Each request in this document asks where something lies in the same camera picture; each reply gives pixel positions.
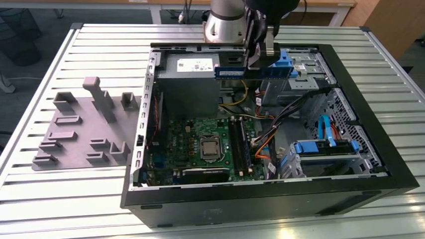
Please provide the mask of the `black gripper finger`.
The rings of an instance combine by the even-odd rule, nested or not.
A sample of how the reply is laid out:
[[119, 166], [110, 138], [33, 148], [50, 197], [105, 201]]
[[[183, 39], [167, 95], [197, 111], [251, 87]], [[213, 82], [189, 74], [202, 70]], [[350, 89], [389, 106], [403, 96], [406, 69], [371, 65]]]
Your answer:
[[271, 25], [271, 26], [266, 27], [266, 34], [265, 34], [265, 39], [263, 39], [266, 57], [274, 57], [279, 54], [279, 47], [274, 46], [273, 33], [274, 33], [274, 27]]
[[246, 31], [243, 37], [243, 66], [247, 70], [259, 70], [266, 68], [273, 61], [274, 57], [265, 55], [265, 34], [266, 25], [265, 15], [255, 10], [245, 11]]

